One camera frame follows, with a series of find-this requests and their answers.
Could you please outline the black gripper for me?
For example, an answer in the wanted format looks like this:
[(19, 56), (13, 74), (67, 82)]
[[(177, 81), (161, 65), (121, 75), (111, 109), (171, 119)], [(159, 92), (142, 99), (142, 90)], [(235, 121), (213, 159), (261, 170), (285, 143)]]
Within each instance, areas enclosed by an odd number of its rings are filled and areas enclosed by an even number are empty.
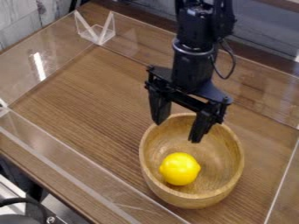
[(178, 103), (197, 113), (189, 140), (197, 144), (210, 132), (215, 123), (222, 123), (233, 99), (213, 84), (217, 68), (218, 47), (215, 44), (202, 49), (187, 46), (177, 38), (173, 41), (173, 67), (150, 66), (149, 91), (151, 116), (161, 125), (171, 114), (173, 103)]

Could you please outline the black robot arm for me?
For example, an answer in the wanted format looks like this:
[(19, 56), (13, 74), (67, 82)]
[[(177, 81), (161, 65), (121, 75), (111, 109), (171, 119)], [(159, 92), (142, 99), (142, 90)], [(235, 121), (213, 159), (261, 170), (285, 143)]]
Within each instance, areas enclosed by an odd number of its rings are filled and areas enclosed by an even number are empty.
[(150, 66), (149, 91), (151, 116), (162, 124), (178, 103), (197, 113), (189, 140), (198, 143), (211, 127), (225, 120), (233, 98), (213, 83), (219, 74), (219, 50), (231, 51), (226, 37), (237, 23), (233, 0), (175, 0), (178, 32), (173, 40), (170, 68)]

